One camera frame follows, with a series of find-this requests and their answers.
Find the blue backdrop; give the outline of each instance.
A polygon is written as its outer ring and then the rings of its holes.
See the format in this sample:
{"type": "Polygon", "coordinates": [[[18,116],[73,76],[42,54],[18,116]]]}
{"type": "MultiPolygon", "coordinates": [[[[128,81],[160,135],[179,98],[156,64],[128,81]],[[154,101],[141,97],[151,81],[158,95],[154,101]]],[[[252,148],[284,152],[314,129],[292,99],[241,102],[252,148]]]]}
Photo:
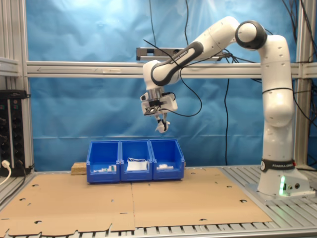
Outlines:
{"type": "MultiPolygon", "coordinates": [[[[29,60],[134,62],[136,47],[153,41],[148,0],[27,0],[29,60]]],[[[152,0],[159,47],[185,47],[185,0],[152,0]]],[[[225,16],[259,21],[296,47],[290,17],[276,0],[188,0],[187,35],[194,40],[225,16]]],[[[257,52],[238,45],[236,56],[259,62],[257,52]]],[[[91,140],[175,137],[188,166],[224,165],[225,79],[187,79],[203,101],[195,117],[170,114],[169,131],[155,132],[156,121],[142,115],[143,79],[31,78],[35,168],[69,170],[85,161],[91,140]]],[[[183,84],[175,92],[179,113],[192,114],[199,101],[183,84]]],[[[250,79],[230,81],[228,162],[259,164],[263,142],[262,89],[250,79]]]]}

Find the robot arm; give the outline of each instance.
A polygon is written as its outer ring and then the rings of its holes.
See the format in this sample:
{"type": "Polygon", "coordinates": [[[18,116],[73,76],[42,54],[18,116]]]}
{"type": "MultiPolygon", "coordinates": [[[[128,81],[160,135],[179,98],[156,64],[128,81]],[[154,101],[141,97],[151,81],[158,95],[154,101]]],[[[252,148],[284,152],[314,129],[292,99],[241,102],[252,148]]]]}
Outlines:
{"type": "Polygon", "coordinates": [[[178,106],[171,94],[164,93],[163,86],[178,82],[182,67],[193,60],[212,57],[236,41],[244,48],[258,49],[263,46],[266,38],[264,28],[257,22],[247,21],[239,25],[235,18],[228,16],[209,27],[188,47],[174,55],[173,59],[146,63],[143,75],[148,92],[140,98],[143,114],[155,116],[158,121],[157,130],[166,132],[169,124],[166,114],[176,111],[178,106]]]}
{"type": "Polygon", "coordinates": [[[174,55],[173,60],[146,63],[143,74],[148,92],[140,98],[143,114],[155,116],[159,132],[167,131],[167,113],[176,111],[177,103],[172,94],[164,93],[163,86],[176,83],[180,69],[190,61],[214,56],[234,42],[258,50],[261,56],[265,120],[258,191],[274,197],[312,193],[308,179],[295,169],[292,157],[294,103],[288,45],[282,36],[268,36],[255,21],[239,24],[233,17],[225,17],[174,55]]]}

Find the black ring on robot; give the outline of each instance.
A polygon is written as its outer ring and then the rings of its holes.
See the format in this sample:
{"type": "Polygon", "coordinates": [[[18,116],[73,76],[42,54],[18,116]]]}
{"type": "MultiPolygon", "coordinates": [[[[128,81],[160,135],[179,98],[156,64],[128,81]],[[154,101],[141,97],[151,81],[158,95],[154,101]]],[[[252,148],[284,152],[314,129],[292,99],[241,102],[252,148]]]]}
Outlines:
{"type": "Polygon", "coordinates": [[[267,170],[293,170],[295,169],[294,160],[289,161],[273,161],[262,159],[261,171],[266,172],[267,170]]]}
{"type": "Polygon", "coordinates": [[[291,89],[291,88],[272,88],[272,89],[265,90],[264,92],[262,92],[262,94],[269,92],[269,91],[278,90],[278,89],[288,89],[288,90],[293,91],[293,89],[291,89]]]}

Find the blue plastic bin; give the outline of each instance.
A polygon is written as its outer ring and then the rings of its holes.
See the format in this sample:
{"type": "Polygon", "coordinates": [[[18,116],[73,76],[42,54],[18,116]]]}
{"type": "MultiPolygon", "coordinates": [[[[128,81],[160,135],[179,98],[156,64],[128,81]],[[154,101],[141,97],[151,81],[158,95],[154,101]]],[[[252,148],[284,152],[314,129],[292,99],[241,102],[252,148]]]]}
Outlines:
{"type": "Polygon", "coordinates": [[[153,155],[153,179],[184,178],[185,159],[176,139],[150,140],[153,155]],[[173,169],[158,170],[160,164],[173,166],[173,169]]]}
{"type": "Polygon", "coordinates": [[[119,141],[92,141],[87,156],[87,182],[119,182],[120,181],[120,143],[119,141]],[[94,172],[110,165],[116,171],[94,172]]]}
{"type": "Polygon", "coordinates": [[[121,181],[143,181],[153,179],[153,161],[149,140],[123,140],[120,142],[121,181]],[[127,171],[128,158],[145,159],[148,170],[127,171]]]}

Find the cardboard sheet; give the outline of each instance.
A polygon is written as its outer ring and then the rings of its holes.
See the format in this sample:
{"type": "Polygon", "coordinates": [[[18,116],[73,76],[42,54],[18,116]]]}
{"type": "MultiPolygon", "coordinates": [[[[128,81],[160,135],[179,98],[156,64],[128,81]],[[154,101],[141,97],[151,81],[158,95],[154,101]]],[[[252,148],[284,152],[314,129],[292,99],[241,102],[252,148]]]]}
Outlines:
{"type": "Polygon", "coordinates": [[[131,184],[88,185],[86,176],[36,176],[0,212],[0,237],[134,230],[131,184]]]}
{"type": "Polygon", "coordinates": [[[185,170],[183,181],[133,183],[132,192],[136,227],[271,221],[217,168],[185,170]]]}
{"type": "Polygon", "coordinates": [[[86,176],[36,176],[0,212],[0,237],[62,236],[138,227],[269,222],[217,168],[185,170],[183,181],[88,185],[86,176]]]}

